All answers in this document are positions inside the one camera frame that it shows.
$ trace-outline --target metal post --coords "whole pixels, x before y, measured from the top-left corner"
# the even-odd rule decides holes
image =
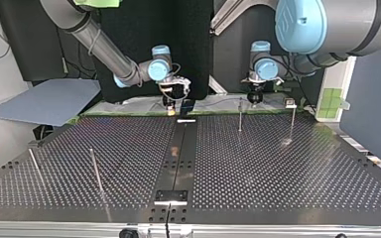
[[[292,130],[293,130],[293,127],[295,126],[296,110],[297,110],[297,107],[293,109]]]
[[[240,102],[239,102],[239,132],[242,131],[242,120],[243,120],[243,100],[240,97]]]
[[[29,153],[30,153],[30,157],[31,157],[32,160],[33,160],[34,167],[36,168],[36,170],[39,170],[40,167],[39,167],[39,164],[37,164],[36,156],[34,155],[33,149],[30,148],[30,149],[29,149]]]
[[[101,179],[100,179],[100,171],[99,171],[98,165],[97,165],[97,159],[95,158],[95,155],[94,155],[94,150],[89,149],[89,154],[91,155],[92,164],[94,165],[94,171],[95,171],[95,176],[97,177],[98,186],[100,188],[100,191],[104,192],[103,184],[101,183]]]

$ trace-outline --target metal surface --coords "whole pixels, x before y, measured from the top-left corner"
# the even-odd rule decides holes
[[[191,228],[200,237],[307,234],[265,225],[381,226],[381,170],[311,117],[296,115],[292,127],[292,116],[245,115],[242,132],[239,115],[183,124],[167,117],[81,119],[36,152],[40,170],[26,153],[0,171],[0,221],[69,222],[78,230],[83,224],[71,222],[169,222],[173,237],[188,224],[207,225]],[[187,191],[187,205],[156,206],[160,190]],[[37,234],[38,224],[25,225]],[[381,232],[359,229],[351,232]]]
[[[174,118],[81,119],[36,151],[39,171],[28,154],[0,171],[0,220],[164,222],[166,207],[156,209],[154,197],[173,187],[176,169],[164,164],[178,156],[178,136]]]
[[[242,13],[256,5],[276,9],[278,0],[227,0],[211,21],[211,30],[217,36],[230,26]]]
[[[186,131],[175,189],[188,224],[381,225],[381,170],[332,131],[298,115],[199,117]]]

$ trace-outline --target green strip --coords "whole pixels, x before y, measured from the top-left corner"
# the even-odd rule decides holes
[[[338,115],[338,110],[342,101],[342,89],[326,88],[323,90],[323,97],[320,102],[318,118],[334,119]]]
[[[75,0],[76,5],[85,5],[94,8],[117,8],[122,0]]]

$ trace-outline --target black backdrop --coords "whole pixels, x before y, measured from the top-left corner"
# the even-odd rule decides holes
[[[151,48],[168,45],[179,75],[191,80],[190,99],[208,93],[210,71],[210,18],[212,0],[124,0],[120,8],[101,10],[101,27],[115,45],[135,62],[151,59]],[[98,80],[108,102],[160,94],[154,82],[142,88],[118,88],[112,72],[96,60]]]

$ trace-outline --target small black object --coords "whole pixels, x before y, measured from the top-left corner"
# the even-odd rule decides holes
[[[249,93],[247,94],[247,100],[250,101],[252,104],[259,104],[264,101],[264,90],[265,83],[261,85],[249,85]]]
[[[181,118],[184,118],[194,109],[195,100],[185,99],[181,106]]]
[[[348,238],[345,234],[341,233],[335,236],[335,238]]]
[[[139,238],[139,236],[136,230],[124,229],[119,233],[119,238]]]
[[[163,89],[171,88],[171,91],[165,92],[165,93],[173,99],[181,99],[186,96],[184,93],[185,87],[182,84],[161,85],[161,88]],[[165,106],[167,106],[168,101],[169,101],[168,98],[166,96],[163,96],[163,103]]]

